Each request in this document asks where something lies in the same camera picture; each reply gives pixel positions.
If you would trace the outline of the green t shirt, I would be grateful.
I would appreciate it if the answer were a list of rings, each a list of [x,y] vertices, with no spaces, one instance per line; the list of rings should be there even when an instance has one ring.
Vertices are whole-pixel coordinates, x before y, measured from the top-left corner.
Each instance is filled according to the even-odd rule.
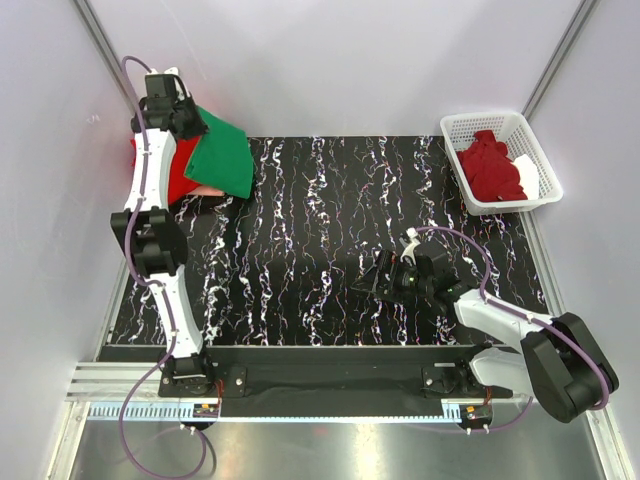
[[[185,176],[199,186],[247,200],[252,192],[254,161],[246,133],[204,108],[198,109],[209,132],[198,140]]]

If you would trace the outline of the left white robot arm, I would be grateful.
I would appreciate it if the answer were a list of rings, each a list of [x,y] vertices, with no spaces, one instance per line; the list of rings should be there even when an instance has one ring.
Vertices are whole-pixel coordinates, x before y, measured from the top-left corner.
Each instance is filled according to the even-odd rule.
[[[163,383],[196,396],[215,386],[186,290],[188,242],[169,211],[169,180],[180,140],[208,132],[176,68],[145,75],[146,95],[131,120],[134,174],[122,211],[111,215],[111,229],[135,282],[147,287],[156,303],[166,339],[161,361]]]

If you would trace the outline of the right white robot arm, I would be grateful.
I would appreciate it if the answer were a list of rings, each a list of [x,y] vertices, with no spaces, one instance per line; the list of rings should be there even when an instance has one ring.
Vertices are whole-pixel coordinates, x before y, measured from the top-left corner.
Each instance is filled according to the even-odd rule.
[[[500,341],[501,348],[481,345],[462,359],[453,375],[463,395],[501,387],[534,398],[552,418],[569,423],[604,406],[619,387],[581,317],[537,315],[482,293],[460,280],[443,257],[383,250],[353,287],[395,304],[423,300],[435,313]]]

